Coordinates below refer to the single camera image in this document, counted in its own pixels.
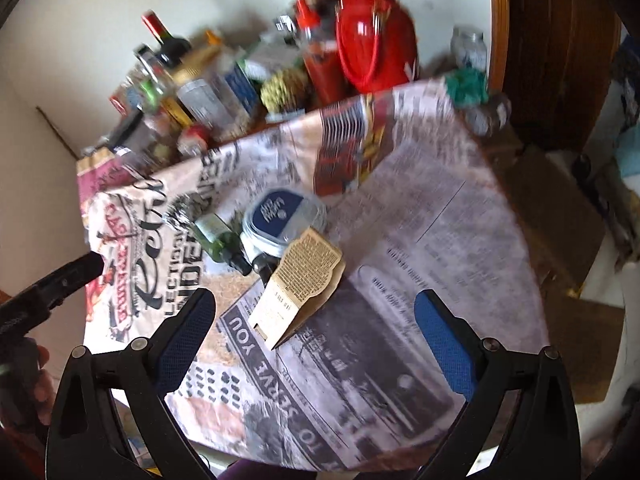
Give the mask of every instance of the white wall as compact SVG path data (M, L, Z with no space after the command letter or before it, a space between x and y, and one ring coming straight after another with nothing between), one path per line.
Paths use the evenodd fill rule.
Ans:
M75 148L116 122L108 96L132 66L132 50L154 44L140 15L156 11L174 34L205 26L235 40L292 0L21 0L0 30L0 67L18 93L39 105ZM472 23L490 42L490 0L400 0L416 23L422 62L448 50L452 26Z
M0 75L0 289L13 296L87 251L73 158L46 122ZM31 334L49 348L59 377L82 343L84 291Z

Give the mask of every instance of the cardboard box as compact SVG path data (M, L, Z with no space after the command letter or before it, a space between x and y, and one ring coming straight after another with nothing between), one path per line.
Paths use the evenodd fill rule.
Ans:
M574 402L601 402L616 366L625 311L570 298L560 289L542 287L549 339L562 357Z
M575 183L534 146L507 168L502 184L531 253L569 288L579 290L604 238L603 219Z

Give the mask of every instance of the human hand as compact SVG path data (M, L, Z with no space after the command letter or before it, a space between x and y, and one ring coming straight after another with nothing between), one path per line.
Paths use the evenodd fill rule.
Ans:
M33 396L38 401L38 418L45 426L51 424L51 410L56 394L53 391L53 381L49 372L42 367L49 361L49 350L38 345L38 364L40 365L40 377L33 389Z

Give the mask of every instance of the green cloth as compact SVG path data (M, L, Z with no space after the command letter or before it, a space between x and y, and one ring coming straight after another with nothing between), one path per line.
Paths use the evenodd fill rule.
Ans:
M475 68L459 68L445 76L447 94L456 108L471 108L489 100L486 75Z

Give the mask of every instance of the plastic bottle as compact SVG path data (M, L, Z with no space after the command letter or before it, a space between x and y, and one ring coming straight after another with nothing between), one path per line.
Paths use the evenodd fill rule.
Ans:
M309 9L305 0L297 0L300 47L306 71L316 88L322 106L347 97L347 81L338 56L335 29L322 28L320 16Z

